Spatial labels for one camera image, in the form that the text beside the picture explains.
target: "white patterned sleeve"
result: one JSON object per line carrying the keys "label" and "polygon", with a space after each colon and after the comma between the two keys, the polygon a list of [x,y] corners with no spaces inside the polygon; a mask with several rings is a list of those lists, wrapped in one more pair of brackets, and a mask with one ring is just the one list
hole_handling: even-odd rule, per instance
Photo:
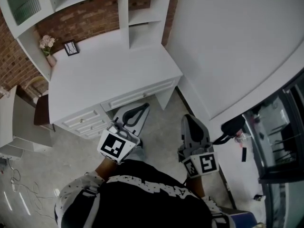
{"label": "white patterned sleeve", "polygon": [[55,219],[59,228],[83,226],[93,223],[99,208],[99,187],[104,183],[95,171],[66,185],[55,205]]}

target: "person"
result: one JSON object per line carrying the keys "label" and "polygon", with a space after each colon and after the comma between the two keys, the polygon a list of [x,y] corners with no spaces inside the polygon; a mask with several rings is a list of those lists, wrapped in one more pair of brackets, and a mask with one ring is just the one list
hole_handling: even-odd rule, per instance
{"label": "person", "polygon": [[55,219],[60,228],[234,227],[205,196],[201,177],[179,183],[146,164],[141,146],[122,164],[105,158],[95,171],[65,186],[55,205]]}

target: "red brick wall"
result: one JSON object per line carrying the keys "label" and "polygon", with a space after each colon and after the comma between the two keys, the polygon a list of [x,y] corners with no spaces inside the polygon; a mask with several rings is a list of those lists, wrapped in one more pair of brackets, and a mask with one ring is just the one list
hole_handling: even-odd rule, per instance
{"label": "red brick wall", "polygon": [[[167,45],[178,0],[171,0],[162,44]],[[129,10],[150,7],[151,0],[129,0]],[[119,29],[117,0],[87,0],[63,9],[37,24],[40,36],[58,39],[52,52],[63,49],[62,43],[76,42]]]}
{"label": "red brick wall", "polygon": [[[16,85],[24,87],[28,81],[40,75],[12,36],[0,10],[0,86],[8,90]],[[42,81],[34,86],[43,93],[47,90],[48,83]],[[35,97],[30,92],[27,93],[32,98]]]}

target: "cable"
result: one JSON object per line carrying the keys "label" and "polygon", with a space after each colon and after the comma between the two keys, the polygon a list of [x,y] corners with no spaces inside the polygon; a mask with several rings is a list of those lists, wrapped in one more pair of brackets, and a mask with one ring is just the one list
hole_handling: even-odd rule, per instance
{"label": "cable", "polygon": [[[11,177],[10,180],[20,181],[20,180],[21,180],[21,174],[20,174],[19,170],[14,169],[14,168],[11,167],[11,165],[10,165],[10,160],[9,160],[9,159],[8,159],[8,163],[9,163],[9,167],[13,170],[13,175],[12,175],[12,177]],[[17,180],[17,179],[14,177],[15,171],[17,171],[18,174],[19,174],[19,180]],[[35,189],[34,189],[34,185],[35,185],[35,184],[36,184],[36,186],[37,186],[38,191],[35,191]],[[33,209],[34,209],[34,211],[35,211],[36,213],[38,213],[38,214],[39,214],[40,216],[42,216],[42,217],[48,217],[48,218],[51,218],[51,219],[55,220],[53,217],[51,217],[51,216],[49,216],[49,215],[40,214],[40,213],[35,209],[35,206],[36,206],[36,208],[37,208],[39,211],[41,211],[41,210],[43,209],[43,205],[42,205],[42,202],[40,201],[40,199],[44,199],[44,200],[47,200],[47,199],[56,199],[57,197],[39,197],[38,194],[40,193],[40,188],[39,188],[39,186],[38,186],[38,184],[37,184],[36,182],[33,183],[33,190],[31,190],[28,186],[26,186],[26,185],[24,185],[24,184],[15,184],[15,186],[18,186],[19,189],[20,189],[20,187],[26,188],[27,195],[28,195],[28,199],[29,199],[29,201],[30,201],[30,203],[31,203],[31,205],[32,205],[32,207],[33,207]],[[32,203],[32,199],[30,198],[29,192],[33,193],[34,196],[35,196],[35,198],[34,198],[34,204],[35,204],[35,206],[34,206],[34,204]]]}

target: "desk drawer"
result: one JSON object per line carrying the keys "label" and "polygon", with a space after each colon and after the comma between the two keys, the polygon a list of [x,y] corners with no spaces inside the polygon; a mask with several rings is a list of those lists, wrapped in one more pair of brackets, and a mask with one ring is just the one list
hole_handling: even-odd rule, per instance
{"label": "desk drawer", "polygon": [[73,130],[73,133],[77,135],[83,135],[88,132],[94,132],[95,130],[100,129],[101,127],[107,127],[110,118],[108,116],[104,116],[103,118],[99,118],[97,121],[94,121],[93,123],[86,124],[85,126],[81,126],[79,128],[76,128]]}
{"label": "desk drawer", "polygon": [[98,119],[105,116],[107,115],[101,105],[95,105],[73,115],[70,115],[69,117],[61,119],[59,122],[56,122],[56,125],[70,131],[71,129],[87,125],[92,121],[97,121]]}
{"label": "desk drawer", "polygon": [[154,95],[160,91],[166,90],[166,89],[170,89],[172,87],[175,86],[175,80],[169,80],[169,81],[165,81],[165,82],[161,82],[159,84],[153,85],[153,86],[149,86],[146,88],[142,88],[136,91],[133,91],[127,95],[112,99],[109,102],[103,103],[101,104],[101,106],[103,107],[103,109],[108,112],[111,111],[117,107],[120,107],[122,105],[126,105],[128,103],[140,100],[142,98],[145,98],[147,96],[151,96]]}
{"label": "desk drawer", "polygon": [[107,128],[107,124],[103,126],[99,126],[93,130],[88,131],[87,133],[81,135],[80,137],[85,138],[85,139],[93,139],[96,137],[100,137],[101,134],[103,133],[103,130]]}

